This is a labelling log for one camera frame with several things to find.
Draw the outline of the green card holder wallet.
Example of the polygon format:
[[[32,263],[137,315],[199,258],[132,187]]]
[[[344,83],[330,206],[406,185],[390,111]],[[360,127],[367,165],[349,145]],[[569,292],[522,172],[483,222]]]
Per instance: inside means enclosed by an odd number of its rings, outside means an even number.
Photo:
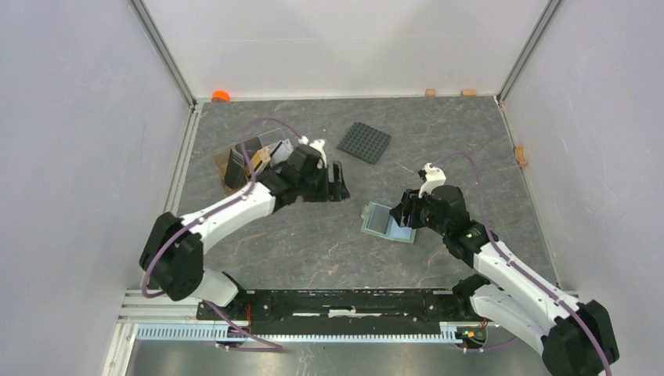
[[[371,201],[367,206],[363,208],[363,211],[361,213],[361,218],[363,220],[363,224],[361,225],[360,230],[363,233],[368,233],[370,235],[385,239],[385,240],[390,240],[390,241],[395,241],[399,243],[406,243],[406,244],[413,244],[415,241],[415,236],[416,236],[416,231],[409,228],[409,227],[399,227],[395,220],[391,217],[390,223],[388,226],[388,232],[385,235],[375,233],[374,231],[370,231],[366,228],[367,224],[367,217],[369,215],[369,211],[371,207],[374,204],[378,204],[376,202]]]

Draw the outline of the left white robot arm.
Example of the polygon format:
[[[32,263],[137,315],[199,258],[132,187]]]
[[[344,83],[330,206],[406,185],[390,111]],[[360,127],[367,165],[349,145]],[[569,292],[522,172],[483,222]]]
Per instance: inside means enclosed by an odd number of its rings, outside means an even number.
[[[173,302],[207,300],[225,318],[236,319],[246,309],[246,298],[230,276],[205,266],[207,252],[297,200],[339,202],[349,197],[342,165],[327,161],[323,141],[296,146],[285,161],[223,200],[180,217],[170,211],[159,215],[139,258],[145,273],[142,293],[147,298],[165,295]]]

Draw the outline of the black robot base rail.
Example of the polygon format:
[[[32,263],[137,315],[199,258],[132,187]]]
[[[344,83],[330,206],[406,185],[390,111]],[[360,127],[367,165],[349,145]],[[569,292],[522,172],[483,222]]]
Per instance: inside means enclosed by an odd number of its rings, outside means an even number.
[[[441,323],[474,329],[486,319],[450,290],[242,290],[222,312],[252,334],[436,334]]]

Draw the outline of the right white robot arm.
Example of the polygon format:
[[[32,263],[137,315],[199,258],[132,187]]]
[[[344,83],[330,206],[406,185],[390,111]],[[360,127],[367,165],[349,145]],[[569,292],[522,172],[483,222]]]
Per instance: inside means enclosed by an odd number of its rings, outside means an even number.
[[[620,357],[607,309],[549,283],[487,226],[471,218],[461,190],[406,190],[389,211],[401,227],[426,228],[475,274],[456,286],[454,313],[491,320],[528,344],[552,375],[610,375]]]

